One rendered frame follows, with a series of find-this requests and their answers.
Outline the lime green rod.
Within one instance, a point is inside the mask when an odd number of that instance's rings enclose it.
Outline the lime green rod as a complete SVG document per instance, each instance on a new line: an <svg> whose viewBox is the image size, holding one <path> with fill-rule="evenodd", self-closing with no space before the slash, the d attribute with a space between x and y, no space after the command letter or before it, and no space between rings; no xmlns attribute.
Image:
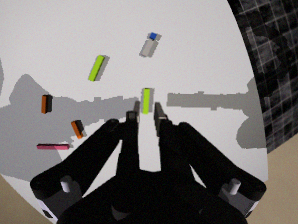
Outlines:
<svg viewBox="0 0 298 224"><path fill-rule="evenodd" d="M97 60L95 62L95 65L94 65L94 67L92 69L92 72L90 74L89 80L91 80L93 82L95 81L95 79L96 79L96 77L98 75L98 72L99 72L99 70L100 70L100 68L102 66L102 63L103 63L104 59L105 59L105 57L103 57L101 55L98 56L98 58L97 58Z"/></svg>
<svg viewBox="0 0 298 224"><path fill-rule="evenodd" d="M148 114L149 91L150 91L149 88L144 88L143 114Z"/></svg>

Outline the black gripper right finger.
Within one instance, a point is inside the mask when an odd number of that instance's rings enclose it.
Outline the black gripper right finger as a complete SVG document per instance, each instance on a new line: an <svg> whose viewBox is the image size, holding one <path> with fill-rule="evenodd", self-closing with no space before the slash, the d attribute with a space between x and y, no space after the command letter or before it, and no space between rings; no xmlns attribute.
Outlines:
<svg viewBox="0 0 298 224"><path fill-rule="evenodd" d="M207 189L249 217L267 189L264 182L237 167L189 123L174 125L160 102L155 102L154 124L161 170L168 170L173 212L179 220L194 222L205 205L191 167Z"/></svg>

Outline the orange rod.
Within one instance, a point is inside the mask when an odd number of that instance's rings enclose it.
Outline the orange rod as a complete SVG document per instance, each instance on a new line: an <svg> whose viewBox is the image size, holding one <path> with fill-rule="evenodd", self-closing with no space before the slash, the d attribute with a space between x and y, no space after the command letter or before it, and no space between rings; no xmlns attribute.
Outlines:
<svg viewBox="0 0 298 224"><path fill-rule="evenodd" d="M41 113L48 113L48 100L49 96L48 95L42 95L42 108L41 108Z"/></svg>
<svg viewBox="0 0 298 224"><path fill-rule="evenodd" d="M78 139L81 139L81 138L83 137L83 134L82 134L82 132L81 132L81 129L80 129L79 125L78 125L77 120L72 121L72 122L71 122L71 125L72 125L72 127L73 127L73 129L74 129L74 132L75 132L77 138L78 138Z"/></svg>

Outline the pink rod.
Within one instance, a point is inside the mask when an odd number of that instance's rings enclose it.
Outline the pink rod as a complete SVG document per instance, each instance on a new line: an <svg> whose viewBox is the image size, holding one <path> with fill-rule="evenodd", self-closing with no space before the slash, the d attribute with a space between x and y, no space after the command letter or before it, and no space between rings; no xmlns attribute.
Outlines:
<svg viewBox="0 0 298 224"><path fill-rule="evenodd" d="M68 150L69 144L38 144L37 149Z"/></svg>

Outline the grey rod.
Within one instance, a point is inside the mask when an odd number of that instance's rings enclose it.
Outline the grey rod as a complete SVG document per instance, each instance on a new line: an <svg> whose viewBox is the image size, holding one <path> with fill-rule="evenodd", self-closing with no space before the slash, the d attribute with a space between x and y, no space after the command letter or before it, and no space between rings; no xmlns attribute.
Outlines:
<svg viewBox="0 0 298 224"><path fill-rule="evenodd" d="M146 46L145 46L145 48L143 50L143 53L142 53L143 56L146 56L147 57L147 55L148 55L148 53L149 53L149 51L150 51L153 43L154 43L154 41L152 41L150 39L148 40L148 42L147 42L147 44L146 44Z"/></svg>

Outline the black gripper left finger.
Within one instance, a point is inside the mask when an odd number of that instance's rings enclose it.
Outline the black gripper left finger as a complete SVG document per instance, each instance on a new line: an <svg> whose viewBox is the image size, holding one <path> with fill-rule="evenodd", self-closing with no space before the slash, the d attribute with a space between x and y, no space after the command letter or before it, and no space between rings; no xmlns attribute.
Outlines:
<svg viewBox="0 0 298 224"><path fill-rule="evenodd" d="M125 122L109 119L61 163L30 181L45 216L57 222L67 208L82 199L122 140L111 194L112 214L117 221L125 224L139 218L142 204L139 112L140 101L135 101L133 111L126 112Z"/></svg>

